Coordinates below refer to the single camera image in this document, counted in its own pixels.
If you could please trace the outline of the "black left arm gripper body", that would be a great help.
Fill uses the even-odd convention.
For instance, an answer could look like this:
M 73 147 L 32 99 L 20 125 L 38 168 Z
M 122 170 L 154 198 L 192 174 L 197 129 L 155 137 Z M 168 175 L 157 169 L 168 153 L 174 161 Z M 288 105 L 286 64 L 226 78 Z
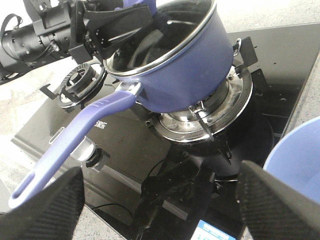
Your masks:
M 28 63 L 49 64 L 71 56 L 77 64 L 100 59 L 85 24 L 86 11 L 100 10 L 98 0 L 25 0 L 24 7 L 32 20 L 35 43 L 29 50 Z

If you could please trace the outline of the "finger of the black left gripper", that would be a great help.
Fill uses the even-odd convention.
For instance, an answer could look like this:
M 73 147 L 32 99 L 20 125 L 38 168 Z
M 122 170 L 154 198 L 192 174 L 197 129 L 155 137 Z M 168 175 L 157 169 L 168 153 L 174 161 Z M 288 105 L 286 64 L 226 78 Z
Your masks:
M 85 204 L 83 172 L 73 167 L 0 216 L 2 240 L 71 240 Z

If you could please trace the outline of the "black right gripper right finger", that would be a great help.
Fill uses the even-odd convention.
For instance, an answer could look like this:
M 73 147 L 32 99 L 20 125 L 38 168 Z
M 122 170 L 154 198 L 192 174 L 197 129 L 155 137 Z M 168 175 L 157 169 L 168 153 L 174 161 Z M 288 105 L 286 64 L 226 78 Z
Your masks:
M 240 165 L 236 199 L 254 240 L 320 238 L 320 205 L 252 161 Z

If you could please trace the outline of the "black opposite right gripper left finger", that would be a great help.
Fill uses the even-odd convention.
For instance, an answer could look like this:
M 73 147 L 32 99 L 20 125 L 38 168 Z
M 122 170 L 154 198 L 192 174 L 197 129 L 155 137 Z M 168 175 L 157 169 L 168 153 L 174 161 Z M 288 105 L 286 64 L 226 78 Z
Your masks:
M 99 58 L 108 59 L 132 35 L 150 25 L 153 15 L 146 4 L 135 4 L 113 11 L 86 10 L 83 20 Z

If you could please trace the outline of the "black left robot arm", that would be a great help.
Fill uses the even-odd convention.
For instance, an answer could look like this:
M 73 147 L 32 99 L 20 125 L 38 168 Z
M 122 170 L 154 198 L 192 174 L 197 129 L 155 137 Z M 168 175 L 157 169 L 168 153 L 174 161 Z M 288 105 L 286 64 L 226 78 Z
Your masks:
M 51 178 L 76 149 L 86 148 L 86 135 L 100 119 L 135 104 L 142 90 L 139 82 L 122 83 L 114 93 L 97 101 L 107 70 L 101 64 L 127 39 L 148 26 L 157 10 L 153 0 L 26 0 L 32 22 L 6 30 L 15 17 L 9 14 L 0 30 L 0 82 L 6 84 L 39 67 L 73 57 L 80 80 L 63 82 L 60 93 L 41 90 L 51 99 L 65 96 L 67 108 L 81 106 L 72 120 L 17 186 L 9 198 L 10 211 L 0 217 L 3 240 L 70 240 L 84 207 L 84 180 L 73 167 L 56 181 Z

